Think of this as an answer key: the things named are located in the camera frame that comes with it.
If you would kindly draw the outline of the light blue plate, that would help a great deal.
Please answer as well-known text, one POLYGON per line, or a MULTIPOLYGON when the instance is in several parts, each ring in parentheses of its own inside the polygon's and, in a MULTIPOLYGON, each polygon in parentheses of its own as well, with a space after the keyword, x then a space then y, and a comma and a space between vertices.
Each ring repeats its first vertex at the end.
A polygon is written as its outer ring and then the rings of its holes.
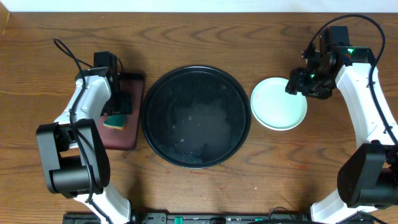
POLYGON ((251 111, 263 126, 286 131, 298 126, 307 114, 307 100, 301 94, 285 92, 288 79, 271 77, 259 82, 251 94, 251 111))

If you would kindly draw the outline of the green sponge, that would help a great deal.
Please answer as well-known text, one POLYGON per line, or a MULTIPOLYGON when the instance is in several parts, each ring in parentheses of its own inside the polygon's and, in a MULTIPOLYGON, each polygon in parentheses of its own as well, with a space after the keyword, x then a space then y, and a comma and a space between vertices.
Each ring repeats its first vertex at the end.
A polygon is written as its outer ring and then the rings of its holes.
POLYGON ((103 126, 111 129, 123 130, 126 125, 126 116, 123 114, 117 114, 107 116, 103 121, 103 126))

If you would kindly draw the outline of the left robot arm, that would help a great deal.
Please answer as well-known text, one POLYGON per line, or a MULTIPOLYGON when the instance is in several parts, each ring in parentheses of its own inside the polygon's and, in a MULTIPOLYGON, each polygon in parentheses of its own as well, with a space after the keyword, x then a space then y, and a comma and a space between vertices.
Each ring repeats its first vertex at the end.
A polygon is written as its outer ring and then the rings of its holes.
POLYGON ((110 182, 110 164, 97 123, 101 116, 131 114, 131 96, 120 89, 119 59, 96 52, 94 65, 79 71, 67 107, 36 140, 45 184, 53 194, 86 205, 101 223, 132 223, 128 199, 110 182))

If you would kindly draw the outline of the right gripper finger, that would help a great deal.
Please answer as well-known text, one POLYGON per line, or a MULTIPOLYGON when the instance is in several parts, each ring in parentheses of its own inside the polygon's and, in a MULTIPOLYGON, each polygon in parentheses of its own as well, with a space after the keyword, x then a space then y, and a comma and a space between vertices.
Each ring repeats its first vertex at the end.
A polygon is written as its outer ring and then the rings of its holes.
POLYGON ((290 95, 296 95, 298 92, 305 93, 305 79, 307 71, 304 68, 296 68, 290 72, 289 80, 285 86, 285 92, 290 95))
POLYGON ((325 100, 332 96, 332 89, 319 84, 311 84, 309 87, 307 87, 306 96, 325 100))

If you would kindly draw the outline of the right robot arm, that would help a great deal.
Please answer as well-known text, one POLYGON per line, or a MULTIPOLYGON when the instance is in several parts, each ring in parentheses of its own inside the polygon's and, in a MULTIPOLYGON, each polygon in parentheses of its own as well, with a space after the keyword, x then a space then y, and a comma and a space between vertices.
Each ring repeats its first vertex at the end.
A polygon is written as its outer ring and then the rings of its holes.
POLYGON ((325 100, 343 95, 356 137, 356 151, 339 170, 337 189, 310 207, 318 223, 338 223, 362 212, 397 205, 397 122, 378 80, 368 47, 354 47, 346 26, 320 31, 320 48, 303 53, 305 68, 290 73, 286 92, 325 100))

